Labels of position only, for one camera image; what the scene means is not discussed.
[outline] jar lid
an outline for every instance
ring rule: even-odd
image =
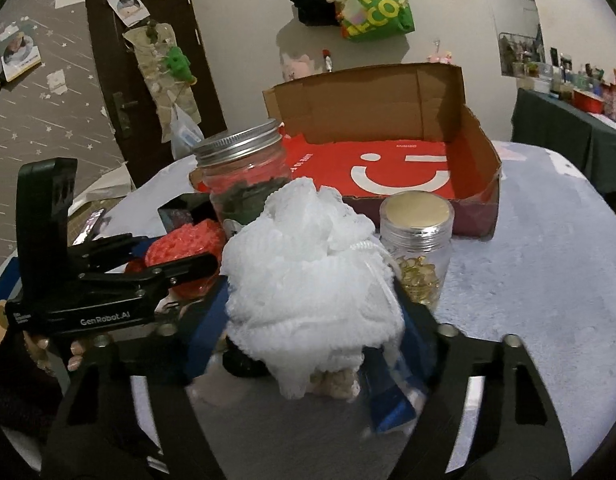
[[[450,240],[454,209],[427,191],[403,191],[386,198],[379,209],[381,236],[395,244],[432,250]]]
[[[270,119],[242,132],[225,131],[201,141],[193,150],[202,168],[232,162],[263,150],[281,140],[279,123]]]

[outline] gray wallpaper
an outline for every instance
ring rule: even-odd
[[[55,9],[54,0],[8,0],[0,33],[11,23],[32,26],[43,64],[11,91],[0,92],[0,264],[16,247],[16,176],[22,164],[77,158],[76,195],[123,162],[98,86],[85,3]],[[47,76],[58,70],[68,88],[62,94],[48,87]]]

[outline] dark green tablecloth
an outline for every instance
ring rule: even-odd
[[[561,153],[601,194],[616,191],[616,130],[546,94],[519,89],[512,141]]]

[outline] white mesh cloth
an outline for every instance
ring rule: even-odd
[[[403,316],[373,222],[334,188],[299,178],[228,241],[229,337],[300,398],[315,371],[356,369],[363,346],[399,342]]]

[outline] door handle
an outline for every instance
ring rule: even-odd
[[[123,101],[123,92],[115,92],[112,94],[114,100],[114,109],[116,110],[116,116],[119,120],[119,126],[121,127],[121,133],[119,136],[121,139],[129,139],[132,135],[132,124],[130,123],[130,116],[126,110],[133,108],[139,104],[138,101]]]

